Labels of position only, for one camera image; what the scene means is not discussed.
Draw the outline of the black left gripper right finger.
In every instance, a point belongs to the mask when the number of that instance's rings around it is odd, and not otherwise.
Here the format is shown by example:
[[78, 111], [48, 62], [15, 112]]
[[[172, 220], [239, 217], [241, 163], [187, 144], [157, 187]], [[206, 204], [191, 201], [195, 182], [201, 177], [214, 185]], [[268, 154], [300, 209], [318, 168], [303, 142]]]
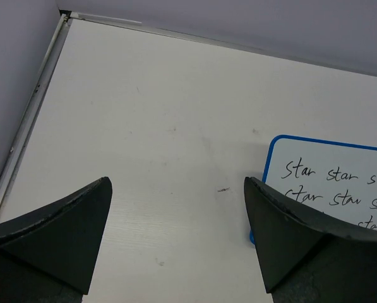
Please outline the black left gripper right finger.
[[274, 302], [377, 302], [377, 230], [298, 203], [254, 177], [244, 200]]

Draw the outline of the blue framed small whiteboard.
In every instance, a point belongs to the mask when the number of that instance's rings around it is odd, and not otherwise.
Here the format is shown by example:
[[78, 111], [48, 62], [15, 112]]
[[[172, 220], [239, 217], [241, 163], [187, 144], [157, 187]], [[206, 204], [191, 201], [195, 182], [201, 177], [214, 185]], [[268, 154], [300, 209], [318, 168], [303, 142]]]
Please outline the blue framed small whiteboard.
[[244, 180], [257, 250], [324, 239], [377, 244], [377, 147], [280, 135]]

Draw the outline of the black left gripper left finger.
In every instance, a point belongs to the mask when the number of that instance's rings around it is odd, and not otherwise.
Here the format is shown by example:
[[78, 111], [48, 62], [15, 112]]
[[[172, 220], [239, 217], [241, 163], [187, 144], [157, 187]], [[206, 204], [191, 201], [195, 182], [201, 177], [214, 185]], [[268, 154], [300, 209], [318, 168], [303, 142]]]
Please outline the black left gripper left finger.
[[102, 177], [0, 223], [0, 302], [81, 302], [88, 294], [112, 199]]

